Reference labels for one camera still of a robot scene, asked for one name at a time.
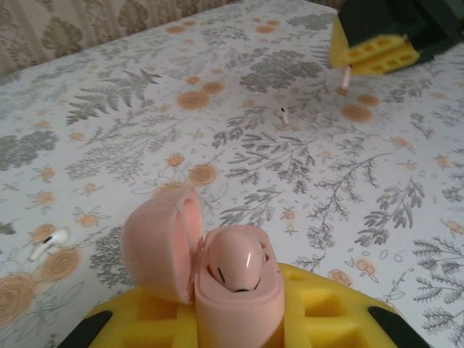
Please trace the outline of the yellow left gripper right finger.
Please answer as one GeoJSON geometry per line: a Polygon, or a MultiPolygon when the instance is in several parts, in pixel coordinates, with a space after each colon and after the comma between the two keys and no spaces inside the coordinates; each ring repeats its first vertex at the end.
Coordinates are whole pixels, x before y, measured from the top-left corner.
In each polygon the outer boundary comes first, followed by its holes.
{"type": "Polygon", "coordinates": [[[392,307],[335,281],[281,263],[287,348],[428,347],[392,307]]]}

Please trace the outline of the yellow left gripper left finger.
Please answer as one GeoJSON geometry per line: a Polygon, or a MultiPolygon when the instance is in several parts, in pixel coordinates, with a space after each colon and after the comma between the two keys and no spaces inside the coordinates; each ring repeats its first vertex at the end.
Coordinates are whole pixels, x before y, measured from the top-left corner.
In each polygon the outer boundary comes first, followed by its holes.
{"type": "Polygon", "coordinates": [[[198,347],[194,306],[139,288],[90,311],[70,333],[71,347],[198,347]]]}

